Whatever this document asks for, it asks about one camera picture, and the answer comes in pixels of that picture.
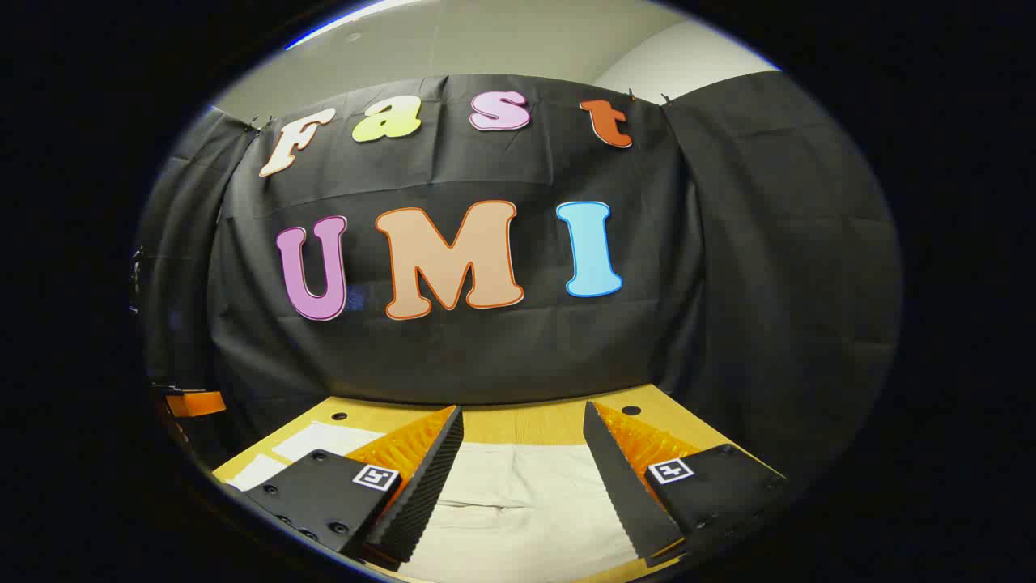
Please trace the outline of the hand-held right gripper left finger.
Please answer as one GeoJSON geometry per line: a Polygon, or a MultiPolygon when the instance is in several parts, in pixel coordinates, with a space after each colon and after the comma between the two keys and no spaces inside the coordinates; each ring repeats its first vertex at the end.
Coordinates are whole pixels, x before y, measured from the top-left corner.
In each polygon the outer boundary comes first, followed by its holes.
{"type": "Polygon", "coordinates": [[[463,436],[461,407],[448,406],[345,455],[312,448],[243,499],[333,552],[398,567],[414,554],[463,436]]]}

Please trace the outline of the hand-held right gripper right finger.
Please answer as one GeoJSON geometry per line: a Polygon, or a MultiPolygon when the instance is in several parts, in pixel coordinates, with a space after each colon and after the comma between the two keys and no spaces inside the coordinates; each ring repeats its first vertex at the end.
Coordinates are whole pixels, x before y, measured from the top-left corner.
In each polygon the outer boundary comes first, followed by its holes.
{"type": "Polygon", "coordinates": [[[599,402],[582,434],[626,536],[648,567],[710,560],[754,534],[789,480],[732,443],[677,439],[599,402]]]}

